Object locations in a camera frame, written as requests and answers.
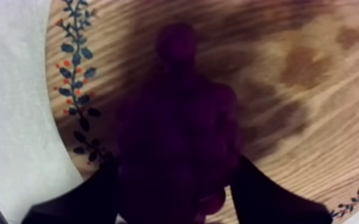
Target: red painted berry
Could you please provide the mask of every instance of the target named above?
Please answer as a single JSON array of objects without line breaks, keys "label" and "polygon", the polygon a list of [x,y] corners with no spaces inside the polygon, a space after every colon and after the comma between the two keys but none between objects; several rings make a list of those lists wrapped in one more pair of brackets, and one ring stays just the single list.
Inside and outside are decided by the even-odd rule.
[{"label": "red painted berry", "polygon": [[62,24],[63,24],[63,19],[62,18],[55,22],[56,26],[61,26]]}]

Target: blue painted leaf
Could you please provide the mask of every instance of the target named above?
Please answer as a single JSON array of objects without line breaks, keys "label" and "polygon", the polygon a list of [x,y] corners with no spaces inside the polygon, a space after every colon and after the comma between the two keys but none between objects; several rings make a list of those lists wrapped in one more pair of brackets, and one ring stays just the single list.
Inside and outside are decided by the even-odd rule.
[{"label": "blue painted leaf", "polygon": [[92,145],[92,146],[95,146],[95,147],[96,147],[96,146],[99,146],[99,145],[100,145],[99,139],[97,139],[97,138],[96,138],[96,139],[93,139],[92,142],[91,142],[91,145]]},{"label": "blue painted leaf", "polygon": [[89,102],[89,99],[90,99],[90,97],[89,97],[89,95],[83,95],[83,96],[80,96],[79,98],[78,98],[78,103],[79,104],[86,104],[87,102]]},{"label": "blue painted leaf", "polygon": [[77,66],[78,64],[81,63],[81,56],[78,54],[78,53],[75,53],[73,56],[72,56],[72,64],[74,66]]},{"label": "blue painted leaf", "polygon": [[93,58],[93,54],[88,48],[82,48],[81,53],[87,59]]},{"label": "blue painted leaf", "polygon": [[82,147],[76,147],[76,148],[74,148],[73,151],[75,154],[84,154],[85,153],[85,149]]},{"label": "blue painted leaf", "polygon": [[89,22],[88,20],[83,21],[83,23],[84,23],[85,25],[87,25],[87,26],[92,26],[92,23]]},{"label": "blue painted leaf", "polygon": [[72,77],[72,74],[66,68],[60,68],[60,73],[64,76],[64,78],[69,79]]},{"label": "blue painted leaf", "polygon": [[92,117],[100,117],[101,113],[99,110],[95,109],[95,108],[89,108],[88,109],[88,114]]},{"label": "blue painted leaf", "polygon": [[83,1],[83,0],[79,1],[79,3],[82,4],[82,5],[88,5],[88,3]]},{"label": "blue painted leaf", "polygon": [[75,89],[80,89],[80,88],[83,87],[83,83],[82,83],[81,81],[77,81],[77,82],[75,82],[75,83],[73,84],[73,87],[74,87]]},{"label": "blue painted leaf", "polygon": [[81,125],[81,128],[84,130],[84,131],[89,131],[89,121],[88,119],[84,118],[84,117],[81,117],[79,119],[79,124]]},{"label": "blue painted leaf", "polygon": [[96,73],[96,69],[93,68],[93,67],[90,67],[87,69],[87,71],[83,74],[83,76],[86,78],[86,79],[89,79],[89,78],[92,78],[93,76],[95,76],[95,73]]},{"label": "blue painted leaf", "polygon": [[80,38],[79,43],[80,43],[80,44],[86,43],[86,38]]},{"label": "blue painted leaf", "polygon": [[78,140],[79,142],[86,142],[86,137],[77,131],[74,131],[74,137],[76,138],[76,140]]},{"label": "blue painted leaf", "polygon": [[68,43],[63,43],[61,46],[61,50],[67,53],[72,53],[74,52],[74,47]]},{"label": "blue painted leaf", "polygon": [[95,161],[96,159],[97,159],[97,153],[96,153],[96,151],[93,151],[93,152],[89,155],[88,160],[91,161],[91,162],[93,162],[93,161]]},{"label": "blue painted leaf", "polygon": [[66,88],[59,88],[58,89],[58,92],[66,97],[70,97],[71,96],[71,92],[69,89],[66,89]]},{"label": "blue painted leaf", "polygon": [[68,109],[68,113],[71,115],[75,115],[78,111],[75,108]]}]

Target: wood grain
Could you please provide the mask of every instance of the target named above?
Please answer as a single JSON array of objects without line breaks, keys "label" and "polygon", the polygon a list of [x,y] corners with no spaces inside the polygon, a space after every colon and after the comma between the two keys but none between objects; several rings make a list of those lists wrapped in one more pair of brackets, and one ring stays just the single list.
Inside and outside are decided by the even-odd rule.
[{"label": "wood grain", "polygon": [[[61,137],[87,178],[96,166],[72,153],[77,121],[62,113],[66,99],[53,90],[63,81],[55,64],[69,59],[60,49],[64,32],[54,25],[69,19],[63,7],[57,0],[51,6],[47,84]],[[98,73],[83,91],[95,92],[91,104],[106,114],[91,135],[106,135],[116,99],[153,71],[158,30],[184,21],[200,33],[201,73],[237,93],[244,154],[284,188],[331,210],[357,196],[359,0],[94,0],[89,7],[97,9],[84,33],[94,59],[81,68]],[[113,145],[113,133],[104,138]],[[211,221],[237,223],[227,195]]]}]

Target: decorative border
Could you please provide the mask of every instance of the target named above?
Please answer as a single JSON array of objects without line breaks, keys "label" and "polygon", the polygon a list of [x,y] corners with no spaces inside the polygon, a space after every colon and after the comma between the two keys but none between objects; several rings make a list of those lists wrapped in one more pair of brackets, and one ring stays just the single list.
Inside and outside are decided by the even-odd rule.
[{"label": "decorative border", "polygon": [[64,109],[64,114],[71,116],[78,116],[79,125],[82,131],[75,130],[74,137],[80,145],[74,148],[73,152],[76,154],[88,154],[88,164],[99,159],[100,163],[106,162],[110,158],[110,154],[102,153],[101,138],[94,138],[89,141],[86,133],[89,132],[91,126],[86,115],[97,118],[101,116],[101,112],[93,107],[86,108],[85,105],[89,103],[94,93],[85,94],[81,92],[82,87],[88,83],[96,75],[97,69],[89,67],[85,70],[82,77],[80,64],[82,60],[90,60],[93,58],[92,51],[86,46],[87,39],[83,35],[83,31],[92,26],[90,20],[97,17],[96,10],[88,11],[88,3],[86,0],[63,0],[66,3],[64,12],[69,14],[66,21],[59,19],[55,25],[62,28],[66,35],[65,38],[70,42],[62,43],[61,50],[69,55],[72,59],[64,60],[62,66],[56,64],[55,67],[59,69],[60,74],[64,77],[63,85],[61,87],[54,87],[61,95],[67,97],[66,103],[69,105],[68,109]]},{"label": "decorative border", "polygon": [[359,204],[359,189],[356,196],[351,198],[351,202],[342,203],[338,208],[333,209],[330,214],[333,219],[342,219],[347,213],[352,213],[354,208]]}]

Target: dark vine stem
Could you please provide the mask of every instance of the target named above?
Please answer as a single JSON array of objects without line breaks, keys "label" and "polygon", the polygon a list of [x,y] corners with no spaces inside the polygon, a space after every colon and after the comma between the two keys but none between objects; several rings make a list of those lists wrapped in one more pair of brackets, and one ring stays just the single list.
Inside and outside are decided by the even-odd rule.
[{"label": "dark vine stem", "polygon": [[[77,16],[76,16],[76,13],[78,12],[78,9],[79,9],[79,1],[76,3],[74,10],[71,7],[71,4],[69,4],[68,2],[67,2],[67,6],[69,7],[71,13],[74,15],[73,27],[74,27],[74,31],[75,31],[75,36],[68,29],[66,29],[66,30],[68,30],[68,34],[70,36],[72,36],[72,38],[73,38],[73,40],[74,40],[74,42],[76,44],[76,50],[75,50],[75,53],[74,53],[74,55],[76,55],[76,54],[79,54],[79,51],[81,49],[81,45],[79,44],[80,36],[79,36],[78,21],[77,21]],[[73,63],[73,71],[72,71],[72,77],[71,77],[71,83],[70,83],[70,88],[71,88],[71,93],[72,93],[72,103],[73,103],[76,111],[78,112],[79,118],[84,119],[83,113],[82,113],[82,111],[80,110],[80,108],[78,106],[77,98],[76,98],[76,95],[74,93],[74,91],[75,91],[74,84],[75,84],[75,77],[76,77],[76,69],[77,69],[77,65],[75,63]]]},{"label": "dark vine stem", "polygon": [[[79,33],[78,17],[77,17],[79,6],[80,6],[80,1],[81,0],[78,0],[76,2],[75,8],[72,8],[72,6],[71,6],[72,1],[65,1],[71,15],[73,15],[73,17],[74,17],[74,21],[72,24],[74,33],[72,33],[70,31],[69,25],[64,26],[63,24],[61,24],[61,27],[67,32],[68,36],[70,36],[73,39],[73,42],[76,45],[76,49],[73,53],[73,57],[75,55],[79,55],[79,53],[81,51],[81,44],[80,44],[81,35]],[[82,121],[82,120],[85,120],[86,118],[84,117],[83,112],[80,109],[80,106],[78,104],[78,99],[75,95],[75,82],[76,82],[77,68],[78,68],[77,63],[73,62],[73,71],[72,71],[72,76],[71,76],[71,81],[70,81],[70,90],[71,90],[71,96],[72,96],[72,104],[79,115],[79,120]],[[108,160],[107,156],[105,156],[103,153],[101,153],[100,149],[97,148],[95,145],[92,145],[91,143],[89,143],[86,140],[86,138],[82,140],[82,143],[85,144],[88,148],[92,149],[93,152],[96,153],[96,155],[99,157],[101,162],[105,162]]]}]

